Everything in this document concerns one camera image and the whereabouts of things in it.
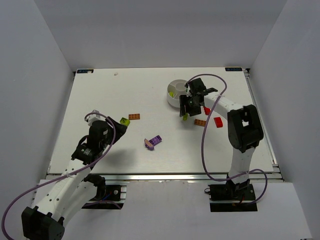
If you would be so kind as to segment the lime green sloped lego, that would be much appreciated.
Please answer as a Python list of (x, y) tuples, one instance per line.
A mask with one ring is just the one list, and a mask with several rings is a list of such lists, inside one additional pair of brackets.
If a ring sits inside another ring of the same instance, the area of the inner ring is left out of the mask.
[(125, 117), (122, 117), (121, 119), (120, 119), (120, 124), (122, 124), (122, 125), (124, 125), (124, 126), (129, 126), (130, 125), (130, 120), (129, 119), (127, 119), (127, 118), (125, 118)]

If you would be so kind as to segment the lime green curved lego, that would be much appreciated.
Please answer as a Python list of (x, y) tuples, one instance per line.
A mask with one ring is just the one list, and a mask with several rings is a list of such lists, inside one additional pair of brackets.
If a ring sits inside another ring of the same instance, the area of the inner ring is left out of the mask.
[(186, 113), (183, 117), (182, 117), (183, 121), (186, 121), (188, 119), (188, 114)]

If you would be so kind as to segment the orange lego plate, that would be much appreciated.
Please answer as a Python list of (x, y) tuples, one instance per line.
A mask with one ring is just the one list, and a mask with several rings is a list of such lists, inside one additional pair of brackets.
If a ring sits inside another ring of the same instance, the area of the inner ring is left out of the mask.
[(128, 115), (128, 119), (131, 120), (139, 120), (141, 115), (139, 113), (132, 113)]

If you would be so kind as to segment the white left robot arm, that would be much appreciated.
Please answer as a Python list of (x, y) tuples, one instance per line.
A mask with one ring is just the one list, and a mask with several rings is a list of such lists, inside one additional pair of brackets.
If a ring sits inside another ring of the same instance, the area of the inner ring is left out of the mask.
[(21, 214), (23, 235), (29, 240), (60, 240), (71, 218), (89, 201), (100, 203), (110, 196), (104, 177), (92, 173), (96, 161), (127, 131), (127, 126), (101, 114), (86, 117), (89, 130), (50, 191)]

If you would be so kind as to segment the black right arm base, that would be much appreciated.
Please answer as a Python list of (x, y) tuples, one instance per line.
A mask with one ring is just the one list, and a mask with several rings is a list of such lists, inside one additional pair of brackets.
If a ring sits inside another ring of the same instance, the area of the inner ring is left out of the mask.
[(225, 184), (211, 184), (204, 193), (209, 195), (212, 213), (257, 212), (256, 195), (250, 180), (234, 184), (231, 180)]

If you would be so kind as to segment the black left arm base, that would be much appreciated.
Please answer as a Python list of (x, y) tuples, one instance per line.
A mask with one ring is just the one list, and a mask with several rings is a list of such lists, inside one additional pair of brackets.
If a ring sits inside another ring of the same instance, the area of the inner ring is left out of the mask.
[(123, 208), (127, 194), (126, 185), (107, 183), (104, 177), (97, 174), (89, 174), (83, 182), (93, 184), (95, 196), (82, 209), (121, 210)]

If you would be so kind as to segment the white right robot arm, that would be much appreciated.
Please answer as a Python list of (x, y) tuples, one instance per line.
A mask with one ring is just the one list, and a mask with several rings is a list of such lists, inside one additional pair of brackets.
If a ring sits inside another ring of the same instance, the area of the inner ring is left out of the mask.
[(264, 132), (257, 108), (226, 98), (227, 83), (222, 82), (224, 89), (218, 93), (213, 87), (207, 88), (199, 75), (187, 81), (186, 93), (179, 97), (179, 116), (197, 116), (202, 113), (201, 107), (206, 107), (210, 109), (209, 117), (216, 112), (227, 121), (227, 136), (233, 152), (225, 181), (239, 185), (249, 180), (251, 159)]

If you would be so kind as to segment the white round divided container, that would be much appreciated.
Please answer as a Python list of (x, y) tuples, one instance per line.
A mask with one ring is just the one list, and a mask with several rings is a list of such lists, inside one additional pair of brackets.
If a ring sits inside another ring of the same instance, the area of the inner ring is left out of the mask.
[[(188, 90), (186, 88), (186, 80), (176, 79), (170, 82), (167, 86), (166, 99), (167, 102), (174, 108), (180, 107), (180, 95), (186, 95)], [(169, 92), (174, 93), (174, 97), (169, 95)]]

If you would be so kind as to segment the red long lego brick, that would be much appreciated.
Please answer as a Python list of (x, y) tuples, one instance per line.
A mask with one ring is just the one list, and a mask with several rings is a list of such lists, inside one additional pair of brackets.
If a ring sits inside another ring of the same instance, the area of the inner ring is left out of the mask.
[(203, 107), (203, 109), (204, 109), (204, 113), (208, 116), (211, 112), (211, 109), (205, 106)]

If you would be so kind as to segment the blue label sticker right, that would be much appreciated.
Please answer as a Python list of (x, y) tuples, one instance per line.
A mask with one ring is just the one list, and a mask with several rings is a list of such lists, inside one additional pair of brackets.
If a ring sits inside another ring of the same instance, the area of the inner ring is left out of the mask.
[(242, 72), (243, 69), (241, 67), (225, 67), (226, 72)]

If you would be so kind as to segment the blue label sticker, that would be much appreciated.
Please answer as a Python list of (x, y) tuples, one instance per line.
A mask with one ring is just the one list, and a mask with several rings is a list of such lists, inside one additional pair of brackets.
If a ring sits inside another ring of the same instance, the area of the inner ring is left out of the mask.
[(76, 74), (92, 74), (93, 72), (93, 69), (78, 69)]
[(242, 72), (243, 69), (241, 67), (225, 67), (226, 72)]

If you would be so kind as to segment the blue label sticker left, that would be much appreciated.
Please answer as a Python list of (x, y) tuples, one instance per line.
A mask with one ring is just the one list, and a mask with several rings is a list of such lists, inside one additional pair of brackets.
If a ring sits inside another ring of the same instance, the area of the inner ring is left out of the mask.
[(78, 69), (76, 74), (92, 74), (93, 72), (93, 69)]

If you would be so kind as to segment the aluminium table front rail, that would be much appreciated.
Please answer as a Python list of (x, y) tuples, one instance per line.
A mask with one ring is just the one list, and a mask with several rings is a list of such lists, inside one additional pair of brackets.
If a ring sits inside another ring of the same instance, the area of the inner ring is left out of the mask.
[(102, 174), (106, 181), (210, 181), (206, 174)]

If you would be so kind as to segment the aluminium table rail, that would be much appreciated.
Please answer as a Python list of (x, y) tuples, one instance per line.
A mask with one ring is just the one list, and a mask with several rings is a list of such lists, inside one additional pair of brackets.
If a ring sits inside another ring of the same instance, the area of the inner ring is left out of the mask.
[(210, 181), (206, 174), (102, 174), (106, 181)]
[(260, 118), (260, 121), (261, 121), (262, 130), (263, 130), (263, 133), (264, 133), (264, 142), (266, 144), (268, 155), (269, 155), (269, 158), (270, 158), (271, 163), (272, 163), (272, 168), (273, 168), (272, 175), (279, 175), (278, 178), (273, 176), (271, 179), (272, 179), (273, 182), (275, 182), (275, 181), (284, 182), (285, 180), (284, 180), (283, 175), (281, 173), (281, 169), (279, 167), (278, 160), (276, 158), (276, 155), (275, 155), (275, 152), (274, 152), (271, 140), (270, 140), (270, 136), (269, 136), (268, 130), (267, 130), (266, 125), (265, 125), (265, 121), (264, 121), (264, 119), (263, 119), (263, 117), (261, 115), (261, 111), (259, 109), (259, 105), (258, 105), (256, 96), (255, 96), (253, 88), (251, 86), (250, 69), (249, 68), (245, 68), (243, 70), (243, 74), (244, 74), (244, 77), (245, 77), (245, 80), (246, 80), (246, 83), (247, 83), (247, 87), (248, 87), (248, 90), (249, 90), (249, 93), (250, 93), (250, 97), (252, 99), (253, 104), (257, 108), (257, 112), (258, 112), (258, 115), (259, 115), (259, 118)]

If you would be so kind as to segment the aluminium table right rail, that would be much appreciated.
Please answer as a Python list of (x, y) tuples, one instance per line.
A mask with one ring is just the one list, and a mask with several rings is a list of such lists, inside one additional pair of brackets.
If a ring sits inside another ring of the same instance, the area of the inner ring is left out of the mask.
[(266, 144), (268, 155), (269, 155), (269, 158), (270, 158), (271, 163), (272, 163), (272, 168), (273, 168), (272, 175), (279, 175), (278, 178), (273, 176), (271, 179), (272, 179), (273, 182), (275, 182), (275, 181), (284, 182), (285, 180), (284, 180), (283, 175), (281, 173), (281, 169), (279, 167), (278, 160), (276, 158), (276, 155), (275, 155), (275, 152), (274, 152), (271, 140), (270, 140), (270, 136), (269, 136), (268, 130), (267, 130), (266, 125), (265, 125), (265, 121), (264, 121), (264, 119), (263, 119), (263, 117), (261, 115), (261, 111), (259, 109), (259, 105), (258, 105), (256, 96), (255, 96), (253, 88), (251, 86), (250, 69), (249, 68), (245, 68), (243, 70), (243, 74), (244, 74), (244, 77), (245, 77), (245, 80), (246, 80), (246, 83), (247, 83), (247, 87), (248, 87), (248, 90), (249, 90), (249, 93), (250, 93), (250, 97), (252, 99), (253, 104), (257, 108), (257, 112), (258, 112), (258, 115), (259, 115), (259, 118), (260, 118), (260, 121), (261, 121), (262, 130), (263, 130), (263, 133), (264, 133), (264, 142)]

